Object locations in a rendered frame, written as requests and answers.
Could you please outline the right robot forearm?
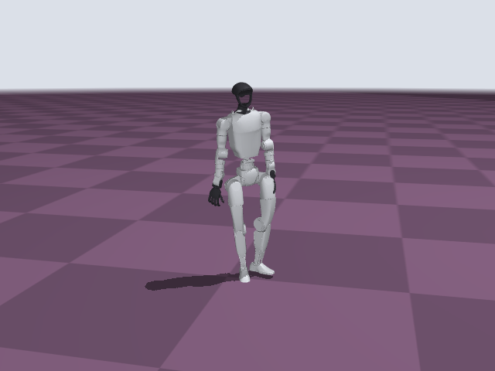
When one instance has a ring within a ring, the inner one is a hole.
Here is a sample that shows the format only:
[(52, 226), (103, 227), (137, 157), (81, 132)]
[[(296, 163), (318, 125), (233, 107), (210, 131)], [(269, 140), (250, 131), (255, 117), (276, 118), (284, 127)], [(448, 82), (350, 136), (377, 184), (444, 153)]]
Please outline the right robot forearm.
[(216, 150), (216, 155), (215, 155), (215, 173), (214, 173), (214, 179), (213, 179), (213, 184), (216, 186), (219, 186), (220, 180), (223, 180), (224, 177), (224, 165), (225, 161), (223, 159), (218, 158), (219, 155), (219, 150)]

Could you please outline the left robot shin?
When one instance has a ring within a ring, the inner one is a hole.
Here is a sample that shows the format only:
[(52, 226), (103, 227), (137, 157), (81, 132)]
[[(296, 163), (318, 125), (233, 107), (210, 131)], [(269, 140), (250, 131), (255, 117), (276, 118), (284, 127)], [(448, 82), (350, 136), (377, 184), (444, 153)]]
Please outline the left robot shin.
[[(268, 240), (271, 232), (271, 224), (268, 224), (267, 229), (264, 231), (254, 231), (254, 247), (255, 247), (255, 256), (254, 256), (254, 265), (258, 266), (262, 264), (262, 260), (265, 255), (265, 250), (268, 245)], [(255, 264), (256, 263), (256, 264)]]

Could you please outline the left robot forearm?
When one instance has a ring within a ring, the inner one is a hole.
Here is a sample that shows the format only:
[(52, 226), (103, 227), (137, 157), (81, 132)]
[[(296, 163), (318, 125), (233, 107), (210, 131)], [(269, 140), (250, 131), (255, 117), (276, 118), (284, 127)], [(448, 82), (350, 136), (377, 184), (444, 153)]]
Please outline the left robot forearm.
[[(274, 143), (273, 143), (274, 145)], [(274, 160), (274, 147), (271, 150), (267, 150), (264, 152), (265, 157), (265, 165), (266, 165), (266, 173), (270, 175), (270, 171), (275, 171), (275, 160)], [(276, 173), (276, 171), (275, 171)]]

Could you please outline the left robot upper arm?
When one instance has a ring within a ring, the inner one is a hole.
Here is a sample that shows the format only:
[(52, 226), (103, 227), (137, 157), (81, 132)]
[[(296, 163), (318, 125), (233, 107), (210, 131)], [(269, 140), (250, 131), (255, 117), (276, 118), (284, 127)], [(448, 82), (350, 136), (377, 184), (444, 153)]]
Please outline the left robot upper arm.
[(259, 111), (261, 115), (261, 148), (265, 151), (273, 149), (273, 141), (270, 139), (271, 135), (271, 116), (268, 112)]

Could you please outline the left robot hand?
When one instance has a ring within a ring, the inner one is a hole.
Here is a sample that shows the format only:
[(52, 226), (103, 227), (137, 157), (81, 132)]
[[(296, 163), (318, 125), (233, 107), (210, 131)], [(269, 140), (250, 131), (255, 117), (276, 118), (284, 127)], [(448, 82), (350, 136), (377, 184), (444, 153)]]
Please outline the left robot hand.
[[(275, 184), (275, 171), (274, 170), (271, 170), (270, 171), (270, 176), (274, 179), (274, 184)], [(275, 193), (275, 190), (276, 190), (276, 184), (275, 184), (275, 187), (274, 187), (273, 194)]]

